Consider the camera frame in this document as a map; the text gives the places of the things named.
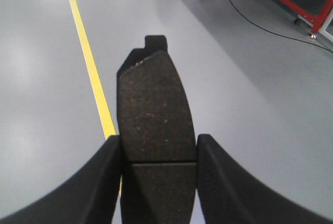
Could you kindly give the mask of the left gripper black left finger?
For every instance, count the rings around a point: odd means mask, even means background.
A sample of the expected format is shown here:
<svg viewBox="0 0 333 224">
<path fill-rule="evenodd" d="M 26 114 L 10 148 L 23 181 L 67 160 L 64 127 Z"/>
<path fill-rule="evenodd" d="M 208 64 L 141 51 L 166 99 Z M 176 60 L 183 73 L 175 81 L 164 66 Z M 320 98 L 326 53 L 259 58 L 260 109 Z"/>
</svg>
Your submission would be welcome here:
<svg viewBox="0 0 333 224">
<path fill-rule="evenodd" d="M 1 223 L 111 223 L 121 175 L 121 144 L 110 136 L 61 186 Z"/>
</svg>

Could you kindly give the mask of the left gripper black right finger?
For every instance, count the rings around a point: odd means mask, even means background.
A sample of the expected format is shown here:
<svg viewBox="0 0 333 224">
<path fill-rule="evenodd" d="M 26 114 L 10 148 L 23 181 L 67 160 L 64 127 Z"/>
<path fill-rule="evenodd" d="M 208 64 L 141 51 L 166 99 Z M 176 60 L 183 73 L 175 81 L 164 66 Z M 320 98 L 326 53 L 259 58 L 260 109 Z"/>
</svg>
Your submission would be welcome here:
<svg viewBox="0 0 333 224">
<path fill-rule="evenodd" d="M 197 191 L 206 223 L 332 223 L 278 194 L 209 134 L 197 141 Z"/>
</svg>

